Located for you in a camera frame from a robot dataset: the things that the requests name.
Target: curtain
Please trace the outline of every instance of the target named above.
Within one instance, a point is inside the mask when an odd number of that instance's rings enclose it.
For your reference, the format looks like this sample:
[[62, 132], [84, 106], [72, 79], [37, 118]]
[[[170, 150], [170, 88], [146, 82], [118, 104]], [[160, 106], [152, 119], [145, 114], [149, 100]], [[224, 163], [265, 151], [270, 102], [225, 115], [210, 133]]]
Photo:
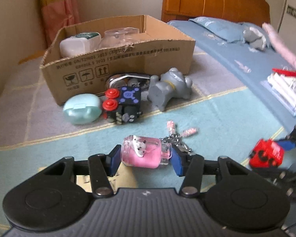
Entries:
[[76, 0], [40, 0], [40, 3], [48, 46], [58, 30], [80, 22]]

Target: pink cloth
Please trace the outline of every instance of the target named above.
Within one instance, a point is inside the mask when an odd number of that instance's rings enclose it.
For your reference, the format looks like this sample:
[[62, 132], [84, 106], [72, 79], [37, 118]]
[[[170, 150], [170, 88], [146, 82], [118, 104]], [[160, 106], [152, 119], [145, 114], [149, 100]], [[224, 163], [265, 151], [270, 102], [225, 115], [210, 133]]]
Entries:
[[262, 28], [268, 34], [274, 49], [296, 69], [296, 55], [285, 46], [283, 40], [280, 38], [275, 29], [267, 23], [263, 23]]
[[64, 26], [80, 22], [76, 0], [40, 0], [47, 44]]

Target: umbrella symbol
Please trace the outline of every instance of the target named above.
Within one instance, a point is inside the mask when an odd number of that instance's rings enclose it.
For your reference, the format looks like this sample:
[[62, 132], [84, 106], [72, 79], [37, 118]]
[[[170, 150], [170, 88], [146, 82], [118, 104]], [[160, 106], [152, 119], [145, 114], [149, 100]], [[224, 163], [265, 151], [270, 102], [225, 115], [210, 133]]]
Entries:
[[70, 76], [68, 76], [68, 77], [65, 77], [65, 79], [66, 79], [67, 81], [70, 81], [70, 84], [73, 85], [73, 84], [74, 84], [74, 83], [73, 83], [73, 79], [74, 79], [75, 77], [76, 77], [75, 75], [70, 75]]
[[82, 74], [82, 76], [85, 76], [85, 81], [88, 80], [88, 75], [90, 75], [90, 73], [88, 73], [88, 72]]

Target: wooden headboard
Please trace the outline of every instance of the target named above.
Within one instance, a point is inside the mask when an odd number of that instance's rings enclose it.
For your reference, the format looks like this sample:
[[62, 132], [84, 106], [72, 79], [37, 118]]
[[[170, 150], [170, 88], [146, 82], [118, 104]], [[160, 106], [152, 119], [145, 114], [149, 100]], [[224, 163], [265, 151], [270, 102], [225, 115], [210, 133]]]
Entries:
[[265, 0], [163, 0], [161, 20], [188, 20], [199, 16], [261, 26], [270, 22], [270, 7]]

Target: gray stuffed toy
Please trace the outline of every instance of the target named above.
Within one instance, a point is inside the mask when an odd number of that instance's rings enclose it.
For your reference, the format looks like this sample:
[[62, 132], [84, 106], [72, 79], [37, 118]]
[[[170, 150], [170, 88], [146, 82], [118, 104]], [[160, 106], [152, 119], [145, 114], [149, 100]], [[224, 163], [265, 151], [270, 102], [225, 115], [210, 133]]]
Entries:
[[264, 51], [266, 47], [265, 36], [254, 27], [245, 27], [243, 31], [243, 38], [252, 48]]
[[171, 68], [168, 72], [159, 77], [154, 75], [150, 78], [148, 89], [148, 99], [160, 111], [164, 111], [171, 98], [189, 99], [191, 96], [192, 80], [184, 77], [176, 68]]

